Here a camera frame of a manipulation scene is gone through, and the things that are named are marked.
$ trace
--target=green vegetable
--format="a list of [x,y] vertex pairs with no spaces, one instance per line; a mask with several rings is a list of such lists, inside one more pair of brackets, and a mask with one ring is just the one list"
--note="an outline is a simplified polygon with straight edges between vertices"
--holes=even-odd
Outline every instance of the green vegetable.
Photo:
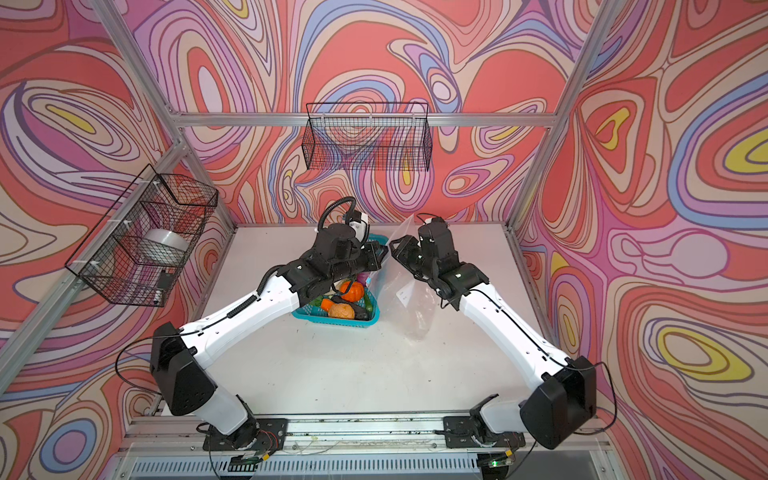
[[362,301],[366,304],[366,310],[368,311],[368,314],[373,315],[373,303],[371,303],[371,299],[368,298],[368,292],[362,296]]

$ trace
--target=swirl pattern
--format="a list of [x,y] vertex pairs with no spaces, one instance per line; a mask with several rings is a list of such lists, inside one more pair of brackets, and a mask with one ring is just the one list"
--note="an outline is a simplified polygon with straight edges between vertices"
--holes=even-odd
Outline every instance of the swirl pattern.
[[[435,113],[552,112],[594,5],[464,4],[312,0],[280,8],[256,0],[172,0],[129,5],[124,18],[179,111],[301,112],[319,101],[426,101]],[[312,221],[343,194],[361,198],[378,221],[419,209],[504,220],[527,172],[521,160],[530,157],[541,130],[468,130],[436,128],[433,170],[406,174],[305,172],[298,128],[194,127],[187,136],[242,223]],[[497,161],[478,188],[446,193],[454,188],[443,187],[452,172],[503,155],[517,159],[514,172]]]
[[628,478],[768,476],[766,45],[765,3],[628,2],[515,224]]
[[[128,12],[127,2],[116,6]],[[170,141],[90,2],[4,2],[0,41],[14,45],[0,59],[2,348],[81,238]],[[116,377],[115,356],[160,323],[189,320],[227,236],[212,217],[163,309],[109,305],[90,290],[75,299],[0,396],[1,479],[101,474],[125,426],[152,402]],[[149,346],[130,354],[122,371],[151,386]]]

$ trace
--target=black wire basket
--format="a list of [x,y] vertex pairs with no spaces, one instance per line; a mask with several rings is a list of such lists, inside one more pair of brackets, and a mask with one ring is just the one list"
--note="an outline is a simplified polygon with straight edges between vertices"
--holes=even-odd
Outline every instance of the black wire basket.
[[66,267],[109,303],[165,306],[218,198],[216,188],[193,178],[155,173],[79,271],[72,257]]
[[307,170],[429,170],[429,104],[321,102],[306,111]]

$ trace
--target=clear plastic bag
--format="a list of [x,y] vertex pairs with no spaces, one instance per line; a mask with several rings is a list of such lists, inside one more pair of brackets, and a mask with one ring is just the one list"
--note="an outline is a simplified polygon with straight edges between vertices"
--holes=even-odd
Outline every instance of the clear plastic bag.
[[[403,235],[418,237],[418,225],[413,215],[394,229],[387,246]],[[403,335],[419,341],[426,337],[439,304],[434,290],[413,275],[392,258],[392,251],[382,262],[382,268],[370,279],[370,290],[379,302],[381,320],[392,323]]]

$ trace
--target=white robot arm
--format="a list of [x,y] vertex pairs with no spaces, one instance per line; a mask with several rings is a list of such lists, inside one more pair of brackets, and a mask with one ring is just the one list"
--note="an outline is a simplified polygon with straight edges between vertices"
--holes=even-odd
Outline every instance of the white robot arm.
[[488,277],[471,263],[459,261],[453,236],[440,217],[419,228],[419,239],[394,240],[392,257],[417,280],[475,321],[517,366],[531,395],[527,399],[488,397],[479,410],[477,436],[529,432],[553,449],[595,414],[594,365],[583,356],[572,360],[533,330],[498,295]]
[[[298,260],[270,269],[252,293],[181,329],[166,323],[155,332],[151,372],[171,413],[193,413],[209,422],[227,436],[232,448],[248,448],[258,424],[247,406],[206,370],[234,343],[327,292],[334,281],[379,269],[386,255],[386,247],[364,241],[367,229],[355,229],[354,220],[351,226],[335,223],[327,228],[322,220],[313,248]],[[411,236],[393,241],[395,260],[474,320],[521,371],[532,391],[526,399],[486,399],[478,406],[478,436],[530,432],[545,447],[559,445],[594,415],[594,367],[584,357],[571,360],[547,343],[477,267],[459,262],[441,218],[420,227],[419,238],[421,245]]]

